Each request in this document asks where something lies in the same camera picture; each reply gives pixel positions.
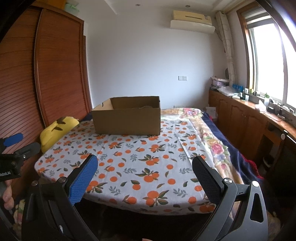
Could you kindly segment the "person's left hand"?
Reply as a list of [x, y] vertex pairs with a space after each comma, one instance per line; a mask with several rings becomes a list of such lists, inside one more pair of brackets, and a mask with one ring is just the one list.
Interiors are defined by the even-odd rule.
[[14, 207], [13, 192], [11, 188], [12, 180], [5, 181], [5, 189], [2, 195], [4, 201], [4, 208], [6, 210], [11, 210]]

